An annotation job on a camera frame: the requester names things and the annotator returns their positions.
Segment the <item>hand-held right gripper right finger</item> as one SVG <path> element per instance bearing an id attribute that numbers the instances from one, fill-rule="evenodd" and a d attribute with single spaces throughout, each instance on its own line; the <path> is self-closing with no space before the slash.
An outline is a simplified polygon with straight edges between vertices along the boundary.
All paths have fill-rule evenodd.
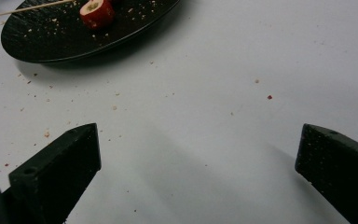
<path id="1" fill-rule="evenodd" d="M 358 142 L 342 133 L 305 124 L 295 170 L 351 224 L 358 224 Z"/>

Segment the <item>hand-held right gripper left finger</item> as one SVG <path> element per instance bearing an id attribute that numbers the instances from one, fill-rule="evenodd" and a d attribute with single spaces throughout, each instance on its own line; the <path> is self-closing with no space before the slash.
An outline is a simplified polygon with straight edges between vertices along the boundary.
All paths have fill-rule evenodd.
<path id="1" fill-rule="evenodd" d="M 101 170 L 97 125 L 69 130 L 8 176 L 12 224 L 63 224 Z"/>

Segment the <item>black round plate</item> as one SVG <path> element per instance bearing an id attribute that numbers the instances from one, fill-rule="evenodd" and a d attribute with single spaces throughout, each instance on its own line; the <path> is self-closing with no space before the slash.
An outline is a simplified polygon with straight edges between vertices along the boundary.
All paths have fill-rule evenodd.
<path id="1" fill-rule="evenodd" d="M 19 8 L 52 3 L 24 0 Z M 113 22 L 91 30 L 80 19 L 79 10 L 88 0 L 43 7 L 12 14 L 1 33 L 3 49 L 27 63 L 58 63 L 85 58 L 114 48 L 150 28 L 180 0 L 121 0 L 114 6 Z"/>

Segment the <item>red fruit piece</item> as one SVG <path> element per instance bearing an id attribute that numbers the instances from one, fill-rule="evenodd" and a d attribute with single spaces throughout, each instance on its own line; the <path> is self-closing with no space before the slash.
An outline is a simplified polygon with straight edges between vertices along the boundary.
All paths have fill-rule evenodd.
<path id="1" fill-rule="evenodd" d="M 110 0 L 89 0 L 80 10 L 80 19 L 92 30 L 109 25 L 115 17 Z"/>

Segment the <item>thin wooden skewer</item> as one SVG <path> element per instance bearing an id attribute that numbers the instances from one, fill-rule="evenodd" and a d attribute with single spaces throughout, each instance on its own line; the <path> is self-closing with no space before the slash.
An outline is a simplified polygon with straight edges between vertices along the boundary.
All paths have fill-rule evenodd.
<path id="1" fill-rule="evenodd" d="M 7 12 L 0 12 L 0 16 L 13 14 L 13 13 L 24 12 L 24 11 L 28 11 L 28 10 L 39 9 L 39 8 L 43 8 L 43 7 L 53 7 L 53 6 L 57 6 L 57 5 L 71 3 L 71 2 L 74 2 L 74 1 L 75 0 L 59 0 L 57 2 L 46 3 L 46 4 L 42 4 L 42 5 L 38 5 L 38 6 L 19 8 L 19 9 L 7 11 Z"/>

